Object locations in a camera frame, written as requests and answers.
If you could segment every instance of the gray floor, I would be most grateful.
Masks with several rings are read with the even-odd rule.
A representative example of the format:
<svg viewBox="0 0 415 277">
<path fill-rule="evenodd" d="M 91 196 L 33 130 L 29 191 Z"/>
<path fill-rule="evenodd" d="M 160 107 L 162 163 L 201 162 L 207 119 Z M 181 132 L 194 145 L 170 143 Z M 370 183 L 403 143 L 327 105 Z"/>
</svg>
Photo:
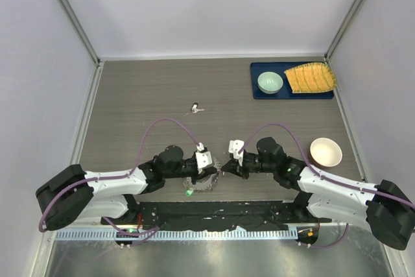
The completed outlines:
<svg viewBox="0 0 415 277">
<path fill-rule="evenodd" d="M 343 231 L 344 227 L 322 226 L 319 243 L 330 244 Z M 340 245 L 328 250 L 283 240 L 150 241 L 131 250 L 115 246 L 111 241 L 56 242 L 46 276 L 393 276 L 379 242 L 353 227 Z"/>
<path fill-rule="evenodd" d="M 359 180 L 336 100 L 255 100 L 249 67 L 251 62 L 258 61 L 244 58 L 106 62 L 82 151 L 83 168 L 101 172 L 130 168 L 148 125 L 160 117 L 173 117 L 184 123 L 221 163 L 229 159 L 226 151 L 230 139 L 246 140 L 256 128 L 269 122 L 291 127 L 306 149 L 316 138 L 331 138 L 342 148 L 343 161 L 330 172 Z M 194 102 L 205 111 L 192 114 L 189 109 Z M 300 157 L 291 137 L 275 126 L 260 132 L 248 151 L 254 151 L 256 141 L 266 136 L 272 136 L 287 154 Z M 172 144 L 180 146 L 186 157 L 195 149 L 178 126 L 170 122 L 157 124 L 145 142 L 141 162 Z M 288 200 L 296 196 L 295 191 L 274 182 L 271 174 L 252 175 L 249 180 L 226 175 L 212 192 L 192 197 L 186 197 L 184 192 L 181 180 L 168 180 L 163 189 L 137 199 Z"/>
</svg>

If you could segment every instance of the white backdrop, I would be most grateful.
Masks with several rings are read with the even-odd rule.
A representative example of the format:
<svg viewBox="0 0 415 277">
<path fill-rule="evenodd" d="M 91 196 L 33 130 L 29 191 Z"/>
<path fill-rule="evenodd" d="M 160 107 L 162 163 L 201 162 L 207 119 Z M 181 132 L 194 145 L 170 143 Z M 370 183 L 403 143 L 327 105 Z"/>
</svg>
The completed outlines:
<svg viewBox="0 0 415 277">
<path fill-rule="evenodd" d="M 69 0 L 101 58 L 325 53 L 353 0 Z"/>
<path fill-rule="evenodd" d="M 393 181 L 412 202 L 414 52 L 414 0 L 365 0 L 332 62 L 370 181 Z M 415 235 L 403 254 L 415 276 Z"/>
<path fill-rule="evenodd" d="M 0 275 L 30 276 L 35 192 L 64 169 L 94 65 L 57 0 L 0 0 Z"/>
</svg>

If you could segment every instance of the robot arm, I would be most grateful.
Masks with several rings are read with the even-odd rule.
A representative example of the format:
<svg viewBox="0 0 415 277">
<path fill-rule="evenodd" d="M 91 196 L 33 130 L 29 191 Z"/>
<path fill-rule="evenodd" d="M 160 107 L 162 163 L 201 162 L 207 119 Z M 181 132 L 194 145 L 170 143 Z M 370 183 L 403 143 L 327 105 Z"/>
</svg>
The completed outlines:
<svg viewBox="0 0 415 277">
<path fill-rule="evenodd" d="M 45 220 L 47 229 L 59 230 L 81 218 L 118 219 L 136 205 L 132 195 L 156 191 L 164 186 L 166 178 L 190 177 L 195 183 L 217 173 L 210 152 L 201 143 L 192 157 L 185 160 L 183 157 L 183 150 L 171 145 L 131 174 L 130 170 L 97 173 L 84 171 L 80 165 L 70 165 L 37 190 L 42 213 L 67 186 L 83 180 L 89 182 L 70 189 L 53 205 Z"/>
<path fill-rule="evenodd" d="M 409 201 L 394 183 L 357 182 L 313 167 L 317 175 L 305 162 L 287 156 L 273 138 L 257 142 L 258 154 L 246 151 L 239 154 L 243 145 L 243 141 L 230 141 L 231 160 L 222 167 L 223 171 L 245 179 L 250 173 L 272 173 L 281 186 L 300 192 L 294 201 L 298 203 L 296 214 L 300 218 L 312 215 L 347 222 L 373 233 L 392 248 L 406 248 L 415 227 L 415 211 L 395 200 L 369 193 L 382 191 Z"/>
</svg>

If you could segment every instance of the yellow cloth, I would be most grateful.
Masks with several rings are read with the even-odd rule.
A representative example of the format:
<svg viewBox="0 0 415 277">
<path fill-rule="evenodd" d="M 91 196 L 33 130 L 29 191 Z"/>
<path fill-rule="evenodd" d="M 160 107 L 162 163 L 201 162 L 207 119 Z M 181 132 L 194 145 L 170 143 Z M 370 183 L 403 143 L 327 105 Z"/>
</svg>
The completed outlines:
<svg viewBox="0 0 415 277">
<path fill-rule="evenodd" d="M 337 85 L 335 74 L 324 63 L 307 63 L 284 72 L 293 93 L 328 92 Z"/>
</svg>

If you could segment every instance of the light green bowl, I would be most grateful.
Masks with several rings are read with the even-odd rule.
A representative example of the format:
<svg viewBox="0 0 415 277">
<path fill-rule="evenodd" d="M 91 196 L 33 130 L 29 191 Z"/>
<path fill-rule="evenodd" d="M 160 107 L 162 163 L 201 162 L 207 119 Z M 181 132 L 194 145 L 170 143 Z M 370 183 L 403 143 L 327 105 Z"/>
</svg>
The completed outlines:
<svg viewBox="0 0 415 277">
<path fill-rule="evenodd" d="M 276 73 L 266 71 L 258 77 L 258 87 L 263 93 L 274 94 L 283 87 L 283 79 Z"/>
</svg>

